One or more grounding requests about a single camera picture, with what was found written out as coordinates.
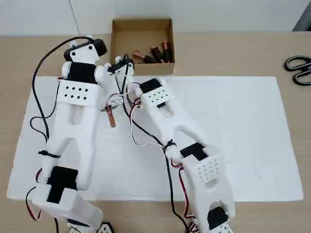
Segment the scissors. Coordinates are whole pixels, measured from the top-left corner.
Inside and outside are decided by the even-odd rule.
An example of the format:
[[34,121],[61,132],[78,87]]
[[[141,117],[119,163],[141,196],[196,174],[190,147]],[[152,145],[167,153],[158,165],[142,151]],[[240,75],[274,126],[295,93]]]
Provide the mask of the scissors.
[[[290,63],[292,61],[303,61],[304,63],[292,67],[292,66],[290,66]],[[301,56],[301,55],[293,56],[293,57],[287,59],[287,61],[284,63],[284,68],[290,72],[297,71],[297,70],[301,71],[300,73],[297,73],[293,76],[293,82],[295,84],[300,85],[300,86],[311,85],[311,81],[304,82],[301,80],[302,77],[311,74],[311,57]]]

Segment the screw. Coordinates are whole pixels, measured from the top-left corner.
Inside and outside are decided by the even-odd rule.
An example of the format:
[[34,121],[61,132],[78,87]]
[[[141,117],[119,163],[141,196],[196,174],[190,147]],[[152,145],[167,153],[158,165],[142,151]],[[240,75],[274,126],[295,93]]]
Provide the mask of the screw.
[[140,54],[139,50],[135,50],[135,51],[133,52],[133,57],[140,57],[141,59],[144,59],[144,58],[145,58],[144,55]]
[[167,50],[167,43],[168,43],[168,42],[167,42],[166,40],[162,42],[163,48],[164,48],[165,50]]

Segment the black plastic part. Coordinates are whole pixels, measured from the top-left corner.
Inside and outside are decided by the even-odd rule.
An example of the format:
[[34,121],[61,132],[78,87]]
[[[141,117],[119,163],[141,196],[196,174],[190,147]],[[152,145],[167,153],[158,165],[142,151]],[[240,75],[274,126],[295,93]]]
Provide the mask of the black plastic part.
[[77,226],[89,227],[87,224],[68,218],[67,222]]
[[102,222],[101,226],[104,225],[104,224],[106,224],[106,225],[109,226],[109,228],[110,228],[110,230],[111,230],[112,233],[115,233],[115,231],[113,230],[113,227],[112,227],[112,225],[111,225],[110,222]]
[[77,190],[77,175],[78,170],[62,166],[53,167],[47,182],[52,186],[47,201],[59,203],[65,188]]
[[[150,80],[140,84],[140,88],[141,88],[143,93],[147,93],[147,92],[152,91],[152,90],[154,90],[158,87],[161,87],[161,86],[162,86],[162,84],[159,82],[158,79],[150,79]],[[161,103],[161,104],[157,105],[158,108],[161,108],[163,106],[165,106],[165,103]]]
[[103,56],[104,54],[107,53],[107,47],[106,47],[103,40],[96,39],[96,40],[94,40],[93,44],[94,44],[94,47],[97,51],[98,56]]
[[186,158],[189,155],[193,155],[197,160],[201,161],[202,159],[205,159],[208,157],[208,155],[203,151],[204,146],[198,142],[183,148],[180,153],[184,158]]
[[70,52],[74,51],[74,50],[76,50],[78,48],[81,48],[81,47],[84,47],[84,46],[88,46],[89,44],[93,44],[94,45],[98,56],[102,56],[102,55],[104,55],[107,52],[107,47],[106,47],[104,41],[101,40],[101,39],[96,39],[96,40],[94,40],[94,42],[86,42],[86,43],[80,44],[78,46],[74,46],[74,47],[66,50],[64,52],[65,60],[67,62],[72,62],[72,59],[70,57]]
[[227,222],[228,215],[225,213],[225,210],[222,207],[218,206],[208,213],[207,221],[209,224],[209,230],[211,231],[224,222]]
[[68,74],[68,80],[97,84],[94,78],[96,66],[94,64],[72,62]]
[[46,150],[39,151],[38,154],[42,154],[43,156],[49,156],[49,157],[52,157],[54,159],[59,159],[61,157],[60,155],[48,153]]
[[151,49],[151,53],[158,63],[161,63],[161,59],[164,59],[163,54],[158,47],[154,47],[153,49]]
[[156,59],[154,59],[153,57],[148,56],[148,55],[146,55],[146,56],[144,57],[143,62],[144,62],[144,63],[148,63],[148,64],[157,63]]
[[119,61],[117,64],[112,64],[111,67],[109,67],[108,72],[115,73],[118,69],[122,68],[126,65],[133,66],[133,70],[135,70],[134,61],[131,58],[123,58],[121,61]]
[[163,57],[166,63],[171,62],[169,50],[163,50]]

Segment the cardboard box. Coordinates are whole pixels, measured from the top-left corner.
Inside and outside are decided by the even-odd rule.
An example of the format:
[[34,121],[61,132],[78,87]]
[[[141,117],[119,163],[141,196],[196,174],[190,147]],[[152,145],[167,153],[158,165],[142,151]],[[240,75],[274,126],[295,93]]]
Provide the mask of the cardboard box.
[[[140,58],[133,58],[133,51],[152,56],[150,47],[159,47],[163,52],[162,42],[167,40],[172,47],[171,63],[145,64]],[[126,53],[134,59],[135,75],[174,74],[173,21],[170,18],[114,19],[112,21],[110,62],[116,56]]]

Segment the wooden table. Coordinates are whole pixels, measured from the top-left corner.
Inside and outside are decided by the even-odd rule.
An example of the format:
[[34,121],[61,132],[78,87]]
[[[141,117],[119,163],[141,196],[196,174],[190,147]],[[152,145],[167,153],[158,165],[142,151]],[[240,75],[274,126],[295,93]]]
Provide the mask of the wooden table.
[[[0,229],[2,232],[55,232],[54,221],[28,216],[23,201],[5,196],[21,129],[32,73],[41,57],[68,37],[0,37]],[[110,46],[110,35],[102,38]],[[282,65],[292,54],[311,54],[311,33],[176,33],[176,75],[276,76],[302,179],[301,202],[238,202],[231,221],[236,233],[309,232],[311,216],[311,87],[293,84]],[[60,75],[63,50],[52,55],[39,75]],[[107,62],[109,55],[102,58]],[[168,202],[98,202],[117,233],[183,233]],[[176,204],[182,213],[183,203]],[[61,232],[65,232],[61,223]]]

